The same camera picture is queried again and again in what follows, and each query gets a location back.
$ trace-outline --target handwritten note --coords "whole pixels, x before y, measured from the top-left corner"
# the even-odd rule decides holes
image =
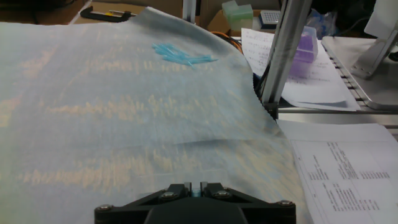
[[[262,76],[266,70],[273,39],[273,34],[242,29],[243,54],[256,75]]]
[[[274,34],[242,29],[243,54],[258,76],[262,76],[267,67],[273,38]],[[313,63],[293,61],[282,97],[291,105],[300,107],[348,111],[359,109],[319,41],[318,56]],[[316,105],[345,101],[349,103],[343,103],[344,107]]]

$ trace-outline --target cable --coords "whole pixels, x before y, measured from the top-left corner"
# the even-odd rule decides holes
[[[370,19],[369,16],[364,17],[364,18],[362,18],[362,19],[359,19],[359,20],[356,21],[350,28],[348,28],[348,29],[346,29],[346,30],[344,30],[344,31],[342,31],[342,32],[340,32],[340,33],[338,33],[338,34],[333,35],[333,37],[335,37],[335,36],[340,36],[340,35],[342,35],[342,34],[345,34],[345,33],[349,32],[349,31],[351,31],[356,25],[358,25],[359,22],[365,21],[365,20],[368,20],[368,19]]]
[[[236,47],[236,48],[243,54],[243,51],[242,51],[242,44],[239,43],[239,42],[238,42],[237,40],[235,40],[234,38],[229,37],[228,35],[226,35],[226,34],[224,34],[224,33],[222,33],[222,32],[213,31],[213,32],[211,32],[211,33],[214,34],[214,35],[216,35],[217,37],[219,37],[219,38],[221,38],[221,39],[227,41],[227,42],[230,43],[232,46]]]

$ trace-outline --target black cable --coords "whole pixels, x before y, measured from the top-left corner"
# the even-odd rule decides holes
[[[398,52],[394,52],[394,53],[390,53],[390,55],[388,56],[391,60],[398,62]]]
[[[368,19],[370,19],[369,16],[364,17],[364,18],[362,18],[362,19],[359,19],[359,20],[356,21],[350,28],[348,28],[348,29],[346,29],[346,30],[344,30],[344,31],[342,31],[342,32],[340,32],[340,33],[338,33],[338,34],[334,34],[333,37],[340,36],[340,35],[342,35],[342,34],[345,34],[345,33],[349,32],[349,31],[351,31],[351,30],[352,30],[356,25],[358,25],[361,21],[365,21],[365,20],[368,20]]]

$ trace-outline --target monitor stand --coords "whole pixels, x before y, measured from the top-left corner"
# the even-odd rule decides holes
[[[352,84],[364,102],[375,110],[398,111],[398,62],[386,57],[368,80],[352,75],[350,68],[373,45],[375,39],[324,37],[325,47],[332,61]]]

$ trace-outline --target black clamp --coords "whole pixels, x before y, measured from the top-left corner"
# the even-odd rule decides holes
[[[106,22],[125,22],[129,20],[132,16],[131,12],[125,11],[124,14],[119,16],[109,16],[106,14],[100,14],[98,12],[93,12],[93,6],[90,6],[80,12],[80,16],[86,19],[95,19],[99,21],[106,21]]]

